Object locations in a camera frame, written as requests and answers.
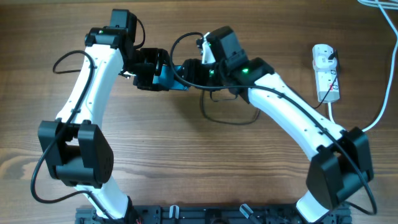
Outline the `blue screen Galaxy smartphone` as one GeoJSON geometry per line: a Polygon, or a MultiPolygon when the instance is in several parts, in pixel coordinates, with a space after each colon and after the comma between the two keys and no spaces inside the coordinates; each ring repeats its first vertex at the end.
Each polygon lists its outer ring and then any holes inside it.
{"type": "Polygon", "coordinates": [[[174,72],[167,65],[164,65],[162,67],[159,76],[154,75],[152,84],[154,88],[156,88],[158,91],[169,91],[169,90],[187,91],[189,89],[189,87],[184,86],[175,79],[174,72]]]}

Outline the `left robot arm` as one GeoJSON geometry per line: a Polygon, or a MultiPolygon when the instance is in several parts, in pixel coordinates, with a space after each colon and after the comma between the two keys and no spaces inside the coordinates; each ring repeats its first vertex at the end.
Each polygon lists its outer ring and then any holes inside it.
{"type": "Polygon", "coordinates": [[[133,76],[141,90],[176,87],[164,49],[136,44],[141,21],[127,9],[114,9],[108,26],[85,37],[83,66],[65,106],[53,121],[41,122],[38,137],[53,179],[73,187],[93,205],[93,222],[140,223],[141,216],[112,176],[114,154],[101,127],[109,95],[118,76],[133,76]]]}

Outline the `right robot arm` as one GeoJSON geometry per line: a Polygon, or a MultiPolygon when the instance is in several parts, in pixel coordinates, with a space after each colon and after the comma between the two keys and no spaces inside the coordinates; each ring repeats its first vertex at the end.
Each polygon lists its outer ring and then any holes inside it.
{"type": "Polygon", "coordinates": [[[229,90],[270,116],[301,147],[310,167],[307,193],[295,208],[301,219],[316,223],[358,190],[372,195],[374,177],[367,135],[345,130],[299,97],[263,59],[249,59],[228,26],[197,34],[201,59],[186,60],[174,70],[186,86],[204,91],[229,90]]]}

